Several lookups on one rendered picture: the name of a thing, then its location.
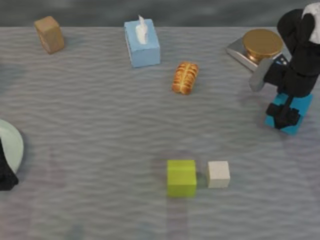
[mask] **white cube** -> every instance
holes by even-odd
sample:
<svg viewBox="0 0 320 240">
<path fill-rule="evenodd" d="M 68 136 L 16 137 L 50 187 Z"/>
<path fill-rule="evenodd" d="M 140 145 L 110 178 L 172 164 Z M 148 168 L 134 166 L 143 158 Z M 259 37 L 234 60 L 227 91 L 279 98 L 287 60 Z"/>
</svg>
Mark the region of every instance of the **white cube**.
<svg viewBox="0 0 320 240">
<path fill-rule="evenodd" d="M 207 165 L 208 188 L 227 188 L 230 182 L 229 163 L 227 161 L 209 161 Z"/>
</svg>

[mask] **brown box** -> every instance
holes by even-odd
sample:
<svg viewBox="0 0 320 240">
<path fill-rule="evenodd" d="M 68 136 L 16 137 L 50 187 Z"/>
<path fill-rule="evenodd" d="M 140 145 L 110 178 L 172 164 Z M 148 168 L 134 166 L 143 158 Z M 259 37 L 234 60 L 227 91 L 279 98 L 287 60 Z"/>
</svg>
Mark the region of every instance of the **brown box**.
<svg viewBox="0 0 320 240">
<path fill-rule="evenodd" d="M 47 16 L 34 22 L 43 48 L 48 54 L 53 54 L 65 47 L 59 23 L 52 17 Z"/>
</svg>

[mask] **gray floor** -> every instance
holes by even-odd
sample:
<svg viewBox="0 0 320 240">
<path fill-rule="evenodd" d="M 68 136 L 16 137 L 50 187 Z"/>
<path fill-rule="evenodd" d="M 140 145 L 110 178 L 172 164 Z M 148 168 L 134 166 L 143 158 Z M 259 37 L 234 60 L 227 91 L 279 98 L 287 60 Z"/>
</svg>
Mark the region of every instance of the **gray floor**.
<svg viewBox="0 0 320 240">
<path fill-rule="evenodd" d="M 319 240 L 320 86 L 297 136 L 263 124 L 276 90 L 253 94 L 224 47 L 248 28 L 157 28 L 160 65 L 132 69 L 123 28 L 0 29 L 0 113 L 25 141 L 20 184 L 0 193 L 1 240 Z M 175 69 L 200 71 L 192 94 Z M 195 198 L 166 198 L 166 160 L 195 159 Z M 227 160 L 227 189 L 207 189 Z"/>
<path fill-rule="evenodd" d="M 140 14 L 157 26 L 275 26 L 314 0 L 1 0 L 0 27 L 31 26 L 52 15 L 62 26 L 120 27 Z"/>
</svg>

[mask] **blue mat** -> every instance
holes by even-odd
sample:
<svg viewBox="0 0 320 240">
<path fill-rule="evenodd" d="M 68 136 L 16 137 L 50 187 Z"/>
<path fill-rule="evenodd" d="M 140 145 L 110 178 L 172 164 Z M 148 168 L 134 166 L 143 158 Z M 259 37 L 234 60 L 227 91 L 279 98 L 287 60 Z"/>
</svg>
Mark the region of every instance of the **blue mat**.
<svg viewBox="0 0 320 240">
<path fill-rule="evenodd" d="M 275 97 L 275 99 L 273 100 L 273 103 L 278 106 L 281 104 L 284 105 L 287 98 L 288 98 L 288 95 L 286 95 L 284 93 L 278 94 Z M 290 108 L 294 108 L 294 109 L 299 110 L 299 114 L 301 115 L 301 117 L 295 126 L 287 126 L 287 127 L 280 129 L 280 131 L 282 131 L 286 134 L 289 134 L 289 135 L 295 135 L 298 132 L 298 129 L 299 129 L 305 115 L 308 112 L 312 98 L 313 98 L 313 95 L 309 94 L 308 96 L 305 96 L 305 97 L 295 97 L 292 100 Z M 272 116 L 267 115 L 264 123 L 272 128 L 275 127 L 275 121 Z"/>
</svg>

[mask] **gray tray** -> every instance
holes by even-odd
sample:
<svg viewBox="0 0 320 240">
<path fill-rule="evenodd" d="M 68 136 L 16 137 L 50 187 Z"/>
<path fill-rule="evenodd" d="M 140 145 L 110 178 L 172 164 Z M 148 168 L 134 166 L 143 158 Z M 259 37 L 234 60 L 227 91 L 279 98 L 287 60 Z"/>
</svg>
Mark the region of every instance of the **gray tray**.
<svg viewBox="0 0 320 240">
<path fill-rule="evenodd" d="M 0 193 L 2 240 L 319 240 L 319 85 L 299 133 L 263 124 L 276 90 L 225 47 L 249 28 L 157 28 L 162 64 L 132 69 L 122 28 L 0 28 L 0 118 L 25 140 L 20 184 Z M 192 94 L 171 91 L 181 61 Z M 195 198 L 166 198 L 167 159 L 195 159 Z M 207 161 L 231 182 L 207 189 Z"/>
</svg>

